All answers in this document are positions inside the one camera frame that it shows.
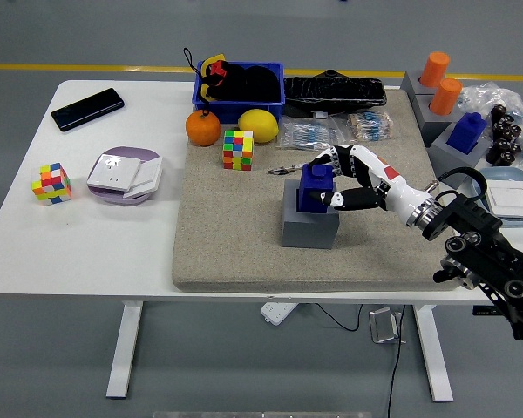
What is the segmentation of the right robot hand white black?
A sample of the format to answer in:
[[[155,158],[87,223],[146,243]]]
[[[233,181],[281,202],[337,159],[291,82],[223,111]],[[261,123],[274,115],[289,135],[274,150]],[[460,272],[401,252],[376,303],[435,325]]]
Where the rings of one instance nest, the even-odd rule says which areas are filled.
[[[334,145],[308,163],[326,165],[335,177],[357,180],[359,187],[341,192],[312,192],[310,197],[338,211],[380,207],[413,227],[436,206],[426,191],[408,185],[393,167],[362,145]]]

